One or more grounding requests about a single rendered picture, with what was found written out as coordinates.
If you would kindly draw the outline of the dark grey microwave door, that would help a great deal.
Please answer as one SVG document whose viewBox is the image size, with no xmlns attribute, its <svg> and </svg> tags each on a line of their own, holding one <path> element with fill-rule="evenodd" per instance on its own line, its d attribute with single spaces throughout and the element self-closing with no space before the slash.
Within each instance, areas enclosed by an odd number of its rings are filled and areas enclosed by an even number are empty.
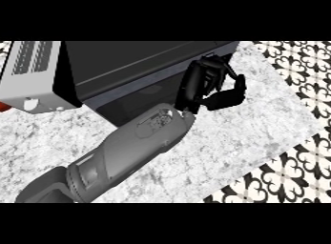
<svg viewBox="0 0 331 244">
<path fill-rule="evenodd" d="M 52 90 L 124 125 L 161 103 L 173 104 L 185 70 L 201 56 L 231 57 L 235 41 L 64 41 Z"/>
</svg>

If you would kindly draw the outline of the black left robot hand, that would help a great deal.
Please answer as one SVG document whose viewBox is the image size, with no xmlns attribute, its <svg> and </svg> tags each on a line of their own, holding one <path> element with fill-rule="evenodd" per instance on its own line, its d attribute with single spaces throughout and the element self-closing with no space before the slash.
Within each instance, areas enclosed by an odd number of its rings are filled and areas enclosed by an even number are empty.
<svg viewBox="0 0 331 244">
<path fill-rule="evenodd" d="M 197 114 L 204 106 L 209 111 L 238 106 L 246 99 L 246 76 L 237 74 L 225 56 L 203 56 L 185 71 L 176 95 L 175 109 Z"/>
</svg>

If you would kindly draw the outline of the silver microwave body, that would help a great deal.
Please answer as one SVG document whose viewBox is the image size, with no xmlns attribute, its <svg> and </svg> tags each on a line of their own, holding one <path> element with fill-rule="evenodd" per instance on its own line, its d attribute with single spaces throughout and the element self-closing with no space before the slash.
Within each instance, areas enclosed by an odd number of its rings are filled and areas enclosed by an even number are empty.
<svg viewBox="0 0 331 244">
<path fill-rule="evenodd" d="M 14 41 L 0 71 L 0 102 L 28 113 L 82 107 L 64 41 Z"/>
</svg>

